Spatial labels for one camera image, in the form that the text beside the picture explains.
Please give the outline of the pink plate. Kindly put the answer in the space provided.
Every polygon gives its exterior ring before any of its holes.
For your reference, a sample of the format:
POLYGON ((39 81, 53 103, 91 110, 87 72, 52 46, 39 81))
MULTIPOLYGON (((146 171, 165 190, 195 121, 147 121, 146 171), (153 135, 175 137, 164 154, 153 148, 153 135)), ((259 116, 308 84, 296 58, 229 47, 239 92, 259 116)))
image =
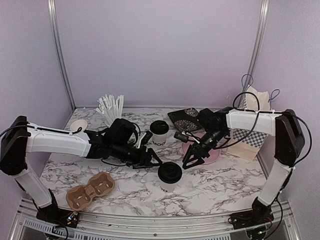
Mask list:
MULTIPOLYGON (((180 153, 185 155, 189 146, 192 144, 192 142, 188 141, 187 143, 185 142, 182 142, 181 143, 181 148, 180 148, 180 153)), ((209 151, 209 157, 205 157, 203 160, 204 160, 204 163, 203 165, 209 165, 209 164, 212 164, 214 163, 217 158, 220 156, 220 150, 214 150, 214 149, 211 149, 209 151)))

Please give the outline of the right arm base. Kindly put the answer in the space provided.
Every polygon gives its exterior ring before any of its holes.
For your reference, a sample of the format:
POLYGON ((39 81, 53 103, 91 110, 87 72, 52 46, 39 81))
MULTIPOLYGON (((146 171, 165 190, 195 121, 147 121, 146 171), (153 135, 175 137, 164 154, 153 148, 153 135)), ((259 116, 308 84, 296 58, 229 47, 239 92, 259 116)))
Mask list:
POLYGON ((249 228, 265 223, 272 223, 274 220, 273 213, 268 210, 264 215, 254 210, 232 213, 228 218, 228 223, 233 226, 234 230, 249 228))

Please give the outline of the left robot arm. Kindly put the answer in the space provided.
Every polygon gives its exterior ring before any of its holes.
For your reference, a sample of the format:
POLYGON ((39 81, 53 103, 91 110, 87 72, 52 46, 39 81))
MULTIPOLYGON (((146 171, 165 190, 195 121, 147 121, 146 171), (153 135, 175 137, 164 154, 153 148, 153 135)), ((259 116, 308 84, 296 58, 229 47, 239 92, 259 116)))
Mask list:
POLYGON ((131 136, 138 136, 138 132, 134 123, 123 118, 115 119, 110 127, 100 131, 81 128, 65 131, 42 127, 28 122, 26 116, 18 116, 0 136, 1 171, 15 178, 34 200, 38 211, 53 223, 63 219, 63 211, 51 190, 28 166, 27 153, 57 153, 102 160, 114 157, 133 169, 158 167, 163 163, 152 148, 135 147, 137 139, 129 142, 131 136))

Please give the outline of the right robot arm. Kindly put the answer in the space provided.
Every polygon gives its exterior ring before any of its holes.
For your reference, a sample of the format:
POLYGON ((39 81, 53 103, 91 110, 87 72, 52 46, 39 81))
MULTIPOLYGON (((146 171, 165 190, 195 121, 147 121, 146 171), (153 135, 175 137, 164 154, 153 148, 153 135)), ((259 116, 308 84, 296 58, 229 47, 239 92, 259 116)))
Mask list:
POLYGON ((183 169, 204 164, 209 152, 231 130, 248 130, 273 136, 275 140, 274 162, 261 193, 254 200, 247 219, 258 224, 267 216, 269 208, 280 191, 288 183, 292 171, 305 146, 305 137, 300 124, 303 122, 292 109, 283 112, 260 110, 237 110, 232 107, 212 111, 202 109, 197 121, 205 134, 189 145, 183 158, 183 169))

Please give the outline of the white paper cup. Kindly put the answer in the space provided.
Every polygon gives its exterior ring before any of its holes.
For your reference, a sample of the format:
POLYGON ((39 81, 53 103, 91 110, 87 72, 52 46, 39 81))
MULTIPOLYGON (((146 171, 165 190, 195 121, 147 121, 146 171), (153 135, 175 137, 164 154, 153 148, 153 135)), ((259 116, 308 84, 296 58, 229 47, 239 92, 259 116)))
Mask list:
POLYGON ((151 145, 153 148, 160 148, 165 145, 167 141, 167 133, 164 134, 156 134, 153 133, 152 138, 151 138, 151 145))
POLYGON ((174 191, 174 189, 176 188, 178 181, 174 182, 174 183, 167 183, 167 182, 164 182, 162 180, 159 181, 160 182, 160 188, 163 192, 165 193, 172 193, 174 191))

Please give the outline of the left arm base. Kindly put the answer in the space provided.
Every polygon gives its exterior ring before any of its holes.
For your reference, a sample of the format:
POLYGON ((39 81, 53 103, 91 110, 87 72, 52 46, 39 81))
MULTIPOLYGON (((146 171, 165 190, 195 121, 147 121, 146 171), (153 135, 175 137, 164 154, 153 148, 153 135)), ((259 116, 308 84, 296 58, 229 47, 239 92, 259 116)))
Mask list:
POLYGON ((62 227, 76 228, 79 222, 79 214, 73 210, 59 208, 57 200, 50 189, 49 193, 52 200, 49 206, 41 208, 33 202, 37 209, 36 218, 42 221, 61 225, 62 227))

